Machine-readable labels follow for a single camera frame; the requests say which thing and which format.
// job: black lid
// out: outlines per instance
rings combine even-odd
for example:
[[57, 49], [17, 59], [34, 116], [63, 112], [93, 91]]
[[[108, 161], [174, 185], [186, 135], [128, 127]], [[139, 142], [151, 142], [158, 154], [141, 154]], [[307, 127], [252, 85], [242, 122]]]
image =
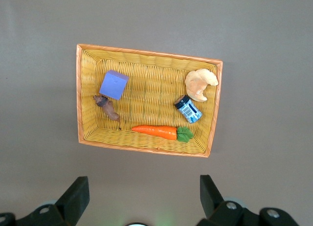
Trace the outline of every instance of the black lid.
[[186, 104], [190, 100], [190, 97], [188, 95], [184, 95], [181, 98], [179, 98], [175, 103], [175, 107], [179, 110], [181, 107], [183, 107], [184, 104]]

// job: blue jar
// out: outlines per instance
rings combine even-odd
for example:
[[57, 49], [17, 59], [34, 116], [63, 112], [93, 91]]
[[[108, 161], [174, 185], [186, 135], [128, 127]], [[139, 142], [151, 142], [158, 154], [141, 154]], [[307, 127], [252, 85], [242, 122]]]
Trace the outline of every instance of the blue jar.
[[189, 123], [195, 123], [202, 116], [202, 113], [197, 109], [194, 103], [192, 103], [188, 95], [179, 98], [174, 105]]

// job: barcode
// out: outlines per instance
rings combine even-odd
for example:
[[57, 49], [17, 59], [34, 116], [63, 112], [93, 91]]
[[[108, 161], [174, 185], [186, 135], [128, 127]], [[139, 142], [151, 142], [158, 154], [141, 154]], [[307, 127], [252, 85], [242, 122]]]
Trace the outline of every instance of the barcode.
[[183, 109], [183, 112], [190, 117], [192, 115], [192, 110], [189, 107]]

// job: woven wicker surface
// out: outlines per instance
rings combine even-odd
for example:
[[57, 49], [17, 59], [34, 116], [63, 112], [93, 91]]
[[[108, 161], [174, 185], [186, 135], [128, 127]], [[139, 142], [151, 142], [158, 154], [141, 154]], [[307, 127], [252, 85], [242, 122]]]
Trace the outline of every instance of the woven wicker surface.
[[[100, 147], [151, 153], [207, 157], [213, 141], [220, 98], [220, 60], [95, 45], [77, 45], [77, 115], [79, 142]], [[208, 86], [206, 102], [193, 101], [203, 113], [190, 124], [174, 102], [186, 94], [188, 72], [207, 68], [218, 77]], [[107, 71], [129, 76], [120, 100], [114, 100], [121, 122], [111, 121], [93, 100]], [[131, 131], [137, 125], [187, 126], [195, 135], [188, 143]]]

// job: blue cube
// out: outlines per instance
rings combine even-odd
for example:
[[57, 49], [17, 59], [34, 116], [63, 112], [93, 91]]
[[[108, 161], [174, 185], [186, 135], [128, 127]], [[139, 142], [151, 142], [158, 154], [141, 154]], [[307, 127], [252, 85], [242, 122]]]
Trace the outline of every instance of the blue cube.
[[104, 76], [100, 93], [119, 100], [122, 97], [128, 79], [129, 77], [124, 74], [109, 70]]

